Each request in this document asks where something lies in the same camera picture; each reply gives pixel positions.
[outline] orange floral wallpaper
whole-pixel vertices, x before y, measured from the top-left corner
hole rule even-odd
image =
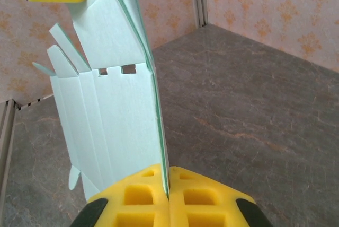
[[[154,48],[197,27],[193,0],[139,2]],[[65,5],[0,0],[0,102],[27,104],[52,93],[49,78],[31,63],[52,68],[46,50],[54,44],[49,29],[57,22],[82,50]]]
[[[209,23],[339,72],[339,0],[207,0]]]

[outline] wall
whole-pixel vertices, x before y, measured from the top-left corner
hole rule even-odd
[[[153,48],[196,28],[193,0],[139,0]],[[49,29],[59,22],[81,49],[68,10],[62,4],[0,0],[0,102],[26,104],[51,94],[49,78],[32,66],[51,68],[46,49]]]
[[[209,22],[339,72],[339,0],[207,0]]]

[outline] patterned wallpaper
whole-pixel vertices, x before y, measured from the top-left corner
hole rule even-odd
[[[193,0],[139,0],[153,48],[196,28]],[[32,66],[52,68],[49,29],[59,22],[81,49],[68,10],[62,4],[0,0],[0,102],[26,104],[52,93],[49,78]]]
[[[339,0],[207,0],[209,22],[339,72]]]

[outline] gray marble surface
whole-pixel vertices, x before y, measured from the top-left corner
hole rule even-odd
[[[339,226],[339,74],[208,25],[154,50],[171,165],[251,195],[274,226]],[[5,226],[84,205],[53,98],[19,111]]]

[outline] marble floor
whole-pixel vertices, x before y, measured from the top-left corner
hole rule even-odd
[[[339,226],[339,74],[208,25],[154,50],[170,165],[251,195],[274,226]],[[4,226],[84,206],[53,97],[19,111]]]

